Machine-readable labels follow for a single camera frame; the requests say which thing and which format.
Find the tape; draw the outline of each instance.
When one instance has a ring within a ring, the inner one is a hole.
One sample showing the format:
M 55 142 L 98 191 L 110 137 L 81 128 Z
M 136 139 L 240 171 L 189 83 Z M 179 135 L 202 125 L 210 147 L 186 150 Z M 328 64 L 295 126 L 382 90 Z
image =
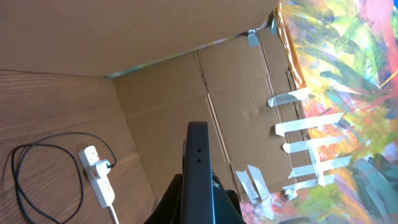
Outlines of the tape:
M 260 40 L 255 29 L 251 29 L 248 31 L 248 39 L 250 47 L 256 47 L 260 45 Z
M 250 177 L 248 173 L 245 171 L 240 172 L 236 171 L 236 175 L 238 175 L 239 180 L 243 186 L 244 191 L 248 195 L 250 201 L 255 201 L 256 198 L 259 198 L 253 184 L 251 183 Z
M 285 143 L 282 148 L 287 153 L 300 152 L 314 147 L 328 146 L 330 144 L 340 143 L 347 136 L 333 136 L 326 138 L 315 138 L 306 141 L 299 141 L 294 143 Z
M 278 34 L 278 30 L 276 29 L 276 25 L 275 25 L 275 19 L 272 20 L 272 24 L 271 24 L 271 34 L 272 34 L 272 35 L 277 35 L 277 34 Z
M 248 165 L 251 177 L 254 180 L 257 190 L 259 191 L 260 198 L 262 200 L 261 208 L 262 214 L 270 220 L 275 218 L 274 211 L 272 209 L 271 195 L 269 193 L 266 182 L 261 174 L 260 169 L 255 166 Z
M 313 169 L 315 172 L 315 175 L 318 178 L 318 184 L 325 186 L 325 176 L 323 175 L 323 171 L 321 170 L 320 164 L 321 164 L 321 158 L 319 156 L 319 151 L 317 147 L 310 147 L 308 149 L 308 152 L 310 154 L 311 162 L 313 165 Z
M 253 177 L 254 184 L 256 185 L 257 190 L 260 193 L 260 198 L 264 201 L 267 197 L 269 197 L 269 190 L 267 188 L 264 178 L 262 177 L 261 171 L 255 166 L 248 165 L 248 167 L 251 173 L 251 177 Z
M 274 107 L 277 105 L 283 105 L 298 100 L 306 100 L 309 98 L 309 95 L 310 91 L 308 88 L 302 88 L 300 90 L 291 91 L 290 93 L 279 94 L 268 100 L 268 106 Z
M 314 128 L 324 124 L 337 123 L 343 113 L 335 113 L 324 116 L 317 116 L 314 118 L 305 118 L 296 121 L 289 121 L 275 125 L 275 133 L 279 136 L 285 136 L 285 133 L 291 131 L 298 131 L 306 128 Z
M 335 176 L 326 175 L 325 176 L 325 185 L 332 184 L 335 182 Z M 316 187 L 318 185 L 318 180 L 307 180 L 304 182 L 299 182 L 296 184 L 292 184 L 286 187 L 282 187 L 285 192 L 285 195 L 289 198 L 289 200 L 293 200 L 297 196 L 297 192 L 299 189 L 309 188 L 309 187 Z
M 351 156 L 346 156 L 346 157 L 332 159 L 329 161 L 318 163 L 317 164 L 318 171 L 324 172 L 324 171 L 328 171 L 331 169 L 336 169 L 339 167 L 347 166 L 349 164 L 350 160 L 351 160 Z M 294 167 L 288 178 L 300 177 L 303 175 L 310 175 L 310 174 L 314 174 L 314 173 L 315 173 L 315 169 L 314 169 L 313 164 L 307 165 L 307 166 Z

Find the black cable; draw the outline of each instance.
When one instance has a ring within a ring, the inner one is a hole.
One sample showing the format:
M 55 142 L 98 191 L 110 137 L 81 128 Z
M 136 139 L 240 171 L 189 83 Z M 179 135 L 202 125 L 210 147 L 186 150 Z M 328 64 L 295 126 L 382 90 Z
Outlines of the black cable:
M 66 222 L 68 222 L 69 220 L 71 220 L 71 219 L 77 214 L 77 212 L 78 212 L 79 209 L 81 208 L 81 205 L 83 204 L 83 198 L 84 198 L 83 179 L 82 179 L 82 177 L 81 177 L 81 172 L 80 172 L 78 163 L 77 163 L 76 159 L 74 158 L 73 154 L 72 154 L 70 151 L 68 151 L 68 150 L 66 150 L 66 149 L 64 149 L 64 148 L 62 148 L 62 147 L 60 147 L 60 146 L 57 146 L 57 145 L 54 145 L 54 144 L 42 144 L 42 143 L 41 143 L 42 141 L 47 140 L 47 139 L 50 139 L 50 138 L 54 138 L 54 137 L 57 137 L 57 136 L 69 135 L 69 134 L 82 134 L 82 135 L 88 135 L 88 136 L 94 137 L 94 138 L 96 138 L 96 139 L 99 139 L 102 143 L 104 143 L 104 145 L 109 149 L 109 151 L 111 151 L 111 154 L 112 154 L 112 156 L 113 156 L 113 158 L 114 158 L 114 164 L 111 164 L 111 165 L 109 165 L 108 167 L 109 167 L 109 168 L 112 168 L 112 167 L 114 167 L 114 166 L 116 165 L 116 161 L 117 161 L 117 160 L 116 160 L 116 156 L 114 155 L 114 152 L 113 152 L 113 150 L 111 149 L 111 147 L 110 147 L 104 140 L 102 140 L 100 137 L 95 136 L 94 134 L 90 134 L 90 133 L 84 133 L 84 132 L 69 132 L 69 133 L 54 134 L 54 135 L 47 136 L 47 137 L 45 137 L 45 138 L 39 139 L 38 141 L 36 141 L 36 142 L 33 143 L 33 144 L 23 144 L 23 145 L 20 145 L 20 146 L 17 146 L 16 148 L 14 148 L 14 149 L 12 150 L 12 156 L 11 156 L 11 171 L 12 171 L 12 176 L 14 177 L 17 201 L 18 201 L 18 205 L 19 205 L 19 208 L 21 209 L 21 212 L 22 212 L 23 216 L 24 216 L 24 217 L 26 218 L 26 220 L 28 220 L 28 222 L 30 222 L 30 223 L 35 223 L 35 222 L 33 222 L 33 220 L 32 220 L 32 219 L 29 217 L 29 215 L 27 214 L 27 211 L 26 211 L 26 209 L 25 209 L 25 206 L 24 206 L 24 204 L 22 203 L 21 195 L 22 195 L 23 198 L 26 200 L 26 202 L 27 202 L 36 212 L 39 212 L 39 213 L 40 213 L 41 215 L 43 215 L 45 218 L 48 218 L 49 220 L 51 220 L 51 221 L 53 221 L 53 222 L 55 222 L 55 223 L 57 223 L 57 224 L 61 224 L 61 222 L 57 221 L 56 219 L 54 219 L 54 218 L 51 217 L 50 215 L 46 214 L 45 212 L 41 211 L 41 209 L 39 209 L 36 205 L 34 205 L 33 202 L 29 200 L 29 198 L 27 197 L 27 195 L 25 194 L 25 192 L 23 191 L 23 189 L 22 189 L 22 187 L 21 187 L 21 185 L 20 185 L 20 183 L 19 183 L 19 172 L 20 172 L 20 170 L 21 170 L 22 163 L 23 163 L 23 161 L 24 161 L 24 159 L 25 159 L 27 153 L 28 153 L 31 149 L 33 149 L 34 147 L 36 147 L 36 146 L 52 147 L 52 148 L 56 148 L 56 149 L 62 150 L 62 151 L 64 151 L 64 152 L 66 152 L 66 153 L 73 159 L 73 162 L 74 162 L 75 165 L 76 165 L 76 169 L 77 169 L 77 172 L 78 172 L 78 175 L 79 175 L 79 181 L 80 181 L 80 202 L 79 202 L 79 205 L 77 206 L 77 209 L 75 210 L 75 212 L 73 212 L 73 214 L 72 214 L 69 218 L 67 218 L 64 222 L 62 222 L 62 223 L 66 223 Z M 16 153 L 17 153 L 17 151 L 18 151 L 19 149 L 21 149 L 21 148 L 26 148 L 26 147 L 27 147 L 27 149 L 26 149 L 26 151 L 23 153 L 23 155 L 22 155 L 22 157 L 21 157 L 21 159 L 20 159 L 20 161 L 19 161 L 19 163 L 18 163 L 18 165 L 17 165 L 17 167 L 16 167 L 16 166 L 15 166 L 15 155 L 16 155 Z

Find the cardboard wall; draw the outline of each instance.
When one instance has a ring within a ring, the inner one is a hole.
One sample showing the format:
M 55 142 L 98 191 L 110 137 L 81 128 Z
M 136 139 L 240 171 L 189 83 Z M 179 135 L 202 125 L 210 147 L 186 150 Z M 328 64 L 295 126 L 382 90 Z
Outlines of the cardboard wall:
M 275 124 L 303 114 L 295 104 L 267 106 L 269 98 L 291 86 L 278 36 L 269 29 L 259 35 L 262 44 L 256 47 L 241 36 L 114 79 L 156 197 L 181 171 L 189 121 L 209 122 L 213 168 L 226 189 L 234 189 L 229 166 L 233 175 L 247 165 L 260 168 L 270 192 L 278 192 L 299 181 L 288 179 L 293 166 L 311 163 L 308 152 L 291 155 L 281 148 L 286 141 L 302 141 L 303 133 L 275 134 Z M 246 200 L 241 184 L 237 187 Z
M 277 0 L 0 2 L 0 70 L 105 76 L 257 28 Z
M 114 86 L 157 198 L 173 176 L 182 173 L 182 146 L 190 121 L 208 122 L 213 171 L 227 189 L 234 188 L 194 54 L 116 78 Z

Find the abstract painting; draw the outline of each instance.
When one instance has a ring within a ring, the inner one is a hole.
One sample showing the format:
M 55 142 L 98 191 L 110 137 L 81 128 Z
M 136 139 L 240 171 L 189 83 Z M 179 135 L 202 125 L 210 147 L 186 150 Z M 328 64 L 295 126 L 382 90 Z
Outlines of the abstract painting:
M 281 9 L 304 79 L 297 88 L 315 96 L 303 101 L 305 116 L 344 113 L 308 130 L 347 136 L 320 147 L 321 161 L 352 160 L 327 172 L 334 184 L 300 189 L 291 201 L 243 202 L 246 222 L 398 223 L 398 0 L 282 0 Z M 270 209 L 273 220 L 263 215 Z

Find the power strip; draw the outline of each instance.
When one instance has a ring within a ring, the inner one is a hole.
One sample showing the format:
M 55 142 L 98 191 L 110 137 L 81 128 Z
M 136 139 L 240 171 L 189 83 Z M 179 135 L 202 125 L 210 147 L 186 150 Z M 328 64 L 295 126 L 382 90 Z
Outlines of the power strip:
M 88 146 L 78 154 L 81 164 L 83 164 L 87 177 L 90 180 L 91 186 L 98 199 L 99 205 L 103 208 L 112 206 L 115 196 L 112 186 L 109 183 L 109 179 L 106 176 L 110 171 L 110 168 L 107 168 L 107 166 L 110 165 L 109 161 L 101 161 L 94 146 Z

